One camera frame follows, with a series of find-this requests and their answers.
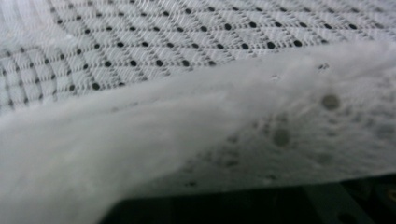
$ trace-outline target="perforated fabric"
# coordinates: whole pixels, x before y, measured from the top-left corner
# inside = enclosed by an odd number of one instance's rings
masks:
[[[396,40],[393,0],[3,0],[0,115],[287,48]]]

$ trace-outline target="dark surface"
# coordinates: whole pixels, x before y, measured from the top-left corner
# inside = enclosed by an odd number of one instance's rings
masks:
[[[100,224],[396,223],[396,175],[341,184],[126,200]]]

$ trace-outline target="textured fabric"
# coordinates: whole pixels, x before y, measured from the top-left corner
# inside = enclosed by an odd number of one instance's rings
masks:
[[[396,40],[393,0],[3,0],[0,115],[193,69]]]

